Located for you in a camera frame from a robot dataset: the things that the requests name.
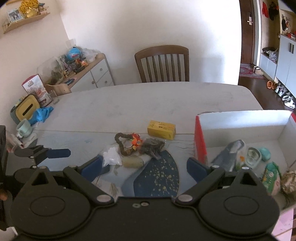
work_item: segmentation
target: white box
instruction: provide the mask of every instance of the white box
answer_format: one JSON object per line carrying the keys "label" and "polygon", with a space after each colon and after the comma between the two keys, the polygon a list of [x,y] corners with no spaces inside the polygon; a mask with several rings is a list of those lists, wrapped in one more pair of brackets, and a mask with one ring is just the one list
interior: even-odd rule
{"label": "white box", "polygon": [[[242,139],[248,146],[266,147],[268,162],[275,162],[284,174],[296,170],[296,115],[288,110],[252,110],[200,114],[196,117],[195,157],[211,165],[212,160],[230,143]],[[254,173],[260,177],[266,166],[261,162]],[[280,209],[296,207],[296,195],[289,204],[282,194],[275,197]]]}

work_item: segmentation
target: green soap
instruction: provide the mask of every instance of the green soap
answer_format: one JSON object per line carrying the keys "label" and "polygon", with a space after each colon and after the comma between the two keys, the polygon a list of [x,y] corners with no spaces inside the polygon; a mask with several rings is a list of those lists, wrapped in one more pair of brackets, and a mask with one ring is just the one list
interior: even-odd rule
{"label": "green soap", "polygon": [[262,161],[267,162],[271,158],[270,151],[267,148],[262,147],[259,149],[259,152],[262,155]]}

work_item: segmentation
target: yellow box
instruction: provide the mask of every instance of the yellow box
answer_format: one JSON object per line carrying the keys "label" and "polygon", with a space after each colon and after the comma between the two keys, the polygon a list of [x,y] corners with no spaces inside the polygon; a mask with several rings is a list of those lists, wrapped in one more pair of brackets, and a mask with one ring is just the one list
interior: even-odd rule
{"label": "yellow box", "polygon": [[150,121],[147,130],[150,136],[168,140],[174,140],[176,135],[176,125],[155,120]]}

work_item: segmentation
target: wall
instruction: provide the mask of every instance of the wall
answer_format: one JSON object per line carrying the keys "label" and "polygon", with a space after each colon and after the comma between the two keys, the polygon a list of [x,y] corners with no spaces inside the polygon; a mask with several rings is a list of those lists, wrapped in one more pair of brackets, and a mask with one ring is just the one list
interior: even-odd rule
{"label": "wall", "polygon": [[189,48],[190,81],[238,84],[239,0],[58,0],[69,39],[105,53],[115,83],[140,82],[134,54]]}
{"label": "wall", "polygon": [[255,22],[255,52],[253,64],[259,66],[261,53],[261,8],[259,0],[253,0],[254,12],[253,21]]}
{"label": "wall", "polygon": [[261,13],[261,23],[262,23],[262,43],[261,50],[265,47],[275,47],[275,49],[279,48],[279,38],[277,34],[280,31],[280,17],[277,15],[274,20],[270,20],[270,18],[265,17],[262,14],[263,2],[265,2],[267,9],[269,5],[274,0],[260,0],[260,13]]}
{"label": "wall", "polygon": [[[55,0],[47,0],[50,14],[40,21],[24,25],[3,34],[0,30],[0,124],[13,130],[16,125],[9,113],[12,106],[26,94],[22,82],[36,74],[37,67],[53,56],[67,51],[68,40],[59,8]],[[8,10],[20,3],[4,5],[0,21],[4,22]]]}

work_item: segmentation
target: mug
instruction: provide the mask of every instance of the mug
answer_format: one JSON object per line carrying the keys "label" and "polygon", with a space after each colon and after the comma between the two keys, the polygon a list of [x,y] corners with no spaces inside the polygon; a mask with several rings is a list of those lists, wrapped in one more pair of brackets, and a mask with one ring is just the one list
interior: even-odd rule
{"label": "mug", "polygon": [[17,125],[17,136],[19,137],[28,137],[33,131],[33,128],[31,127],[31,124],[28,122],[27,119],[23,119],[18,125]]}

